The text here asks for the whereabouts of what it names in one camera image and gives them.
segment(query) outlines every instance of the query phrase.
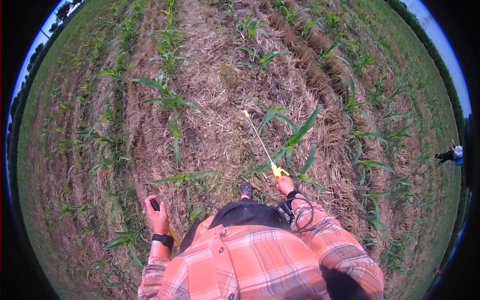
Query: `patterned sneaker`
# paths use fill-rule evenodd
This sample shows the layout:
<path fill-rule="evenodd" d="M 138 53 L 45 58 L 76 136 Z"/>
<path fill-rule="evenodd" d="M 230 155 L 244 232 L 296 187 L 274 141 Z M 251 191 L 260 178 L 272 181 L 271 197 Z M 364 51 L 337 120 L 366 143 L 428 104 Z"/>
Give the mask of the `patterned sneaker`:
<path fill-rule="evenodd" d="M 253 187 L 251 184 L 244 182 L 240 185 L 240 199 L 248 198 L 252 199 Z"/>

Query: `watch strap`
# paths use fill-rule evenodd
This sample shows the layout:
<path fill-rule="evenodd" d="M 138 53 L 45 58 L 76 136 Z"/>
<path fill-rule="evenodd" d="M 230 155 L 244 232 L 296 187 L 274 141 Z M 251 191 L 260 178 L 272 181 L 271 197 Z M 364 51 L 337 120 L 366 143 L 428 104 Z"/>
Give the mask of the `watch strap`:
<path fill-rule="evenodd" d="M 163 234 L 158 234 L 155 233 L 152 236 L 152 240 L 157 240 L 161 242 L 164 246 L 166 246 L 170 251 L 172 251 L 173 248 L 173 237 L 170 235 L 163 235 Z"/>
<path fill-rule="evenodd" d="M 293 191 L 289 192 L 287 195 L 287 199 L 295 198 L 297 194 L 301 194 L 301 192 L 297 189 L 293 189 Z"/>

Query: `shirt sleeve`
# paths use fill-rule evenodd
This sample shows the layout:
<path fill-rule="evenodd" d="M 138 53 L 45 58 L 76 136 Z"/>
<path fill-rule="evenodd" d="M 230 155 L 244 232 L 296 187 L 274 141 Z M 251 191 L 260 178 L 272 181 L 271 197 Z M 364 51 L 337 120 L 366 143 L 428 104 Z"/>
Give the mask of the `shirt sleeve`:
<path fill-rule="evenodd" d="M 319 204 L 313 204 L 313 220 L 300 238 L 316 254 L 318 262 L 329 269 L 336 269 L 352 277 L 369 295 L 370 299 L 383 299 L 384 279 L 378 265 L 366 253 L 355 238 L 344 230 L 339 221 L 329 216 Z M 312 213 L 308 203 L 294 200 L 292 209 L 300 214 L 297 226 L 301 228 Z"/>
<path fill-rule="evenodd" d="M 170 251 L 157 240 L 152 241 L 148 264 L 142 273 L 142 283 L 138 287 L 138 300 L 156 299 L 162 286 L 163 274 L 170 262 Z"/>
<path fill-rule="evenodd" d="M 463 157 L 463 147 L 462 146 L 456 146 L 453 149 L 453 153 L 455 154 L 455 157 Z"/>

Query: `orange plaid shirt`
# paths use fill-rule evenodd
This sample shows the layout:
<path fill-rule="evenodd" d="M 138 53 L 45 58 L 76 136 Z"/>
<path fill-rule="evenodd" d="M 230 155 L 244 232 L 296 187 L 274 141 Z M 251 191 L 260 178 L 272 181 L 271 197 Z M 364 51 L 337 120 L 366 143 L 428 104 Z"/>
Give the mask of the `orange plaid shirt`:
<path fill-rule="evenodd" d="M 152 241 L 138 299 L 330 299 L 319 265 L 352 277 L 371 299 L 383 299 L 383 274 L 340 223 L 314 204 L 315 230 L 292 234 L 259 225 L 201 223 L 191 246 L 170 261 Z M 292 203 L 298 226 L 311 217 L 305 201 Z"/>

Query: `hand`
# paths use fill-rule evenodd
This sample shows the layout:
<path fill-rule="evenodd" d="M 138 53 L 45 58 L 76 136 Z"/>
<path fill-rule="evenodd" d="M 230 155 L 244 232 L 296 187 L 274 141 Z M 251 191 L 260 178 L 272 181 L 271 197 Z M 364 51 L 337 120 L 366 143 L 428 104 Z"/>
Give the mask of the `hand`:
<path fill-rule="evenodd" d="M 280 191 L 280 193 L 284 194 L 285 197 L 294 190 L 293 180 L 292 178 L 283 175 L 282 177 L 276 178 L 276 188 Z"/>
<path fill-rule="evenodd" d="M 148 217 L 148 222 L 150 226 L 153 228 L 154 233 L 167 235 L 168 234 L 168 215 L 167 215 L 167 207 L 165 206 L 165 202 L 160 203 L 160 211 L 156 211 L 153 209 L 150 200 L 156 199 L 157 196 L 151 195 L 145 199 L 145 207 L 146 213 Z"/>

